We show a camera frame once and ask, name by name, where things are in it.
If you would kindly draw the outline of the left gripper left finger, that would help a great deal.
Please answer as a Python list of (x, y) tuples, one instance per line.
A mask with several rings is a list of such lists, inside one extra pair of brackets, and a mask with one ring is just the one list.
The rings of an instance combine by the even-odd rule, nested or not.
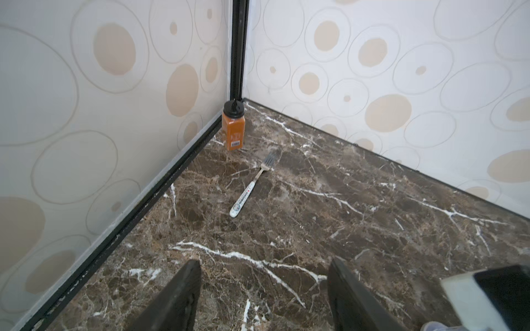
[(202, 269), (187, 261), (149, 306), (129, 325), (129, 330), (192, 330), (195, 325)]

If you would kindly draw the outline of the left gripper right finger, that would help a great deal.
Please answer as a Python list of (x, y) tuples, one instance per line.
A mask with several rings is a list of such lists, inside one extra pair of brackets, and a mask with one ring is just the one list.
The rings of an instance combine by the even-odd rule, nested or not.
[(336, 330), (404, 330), (340, 259), (332, 259), (327, 284)]

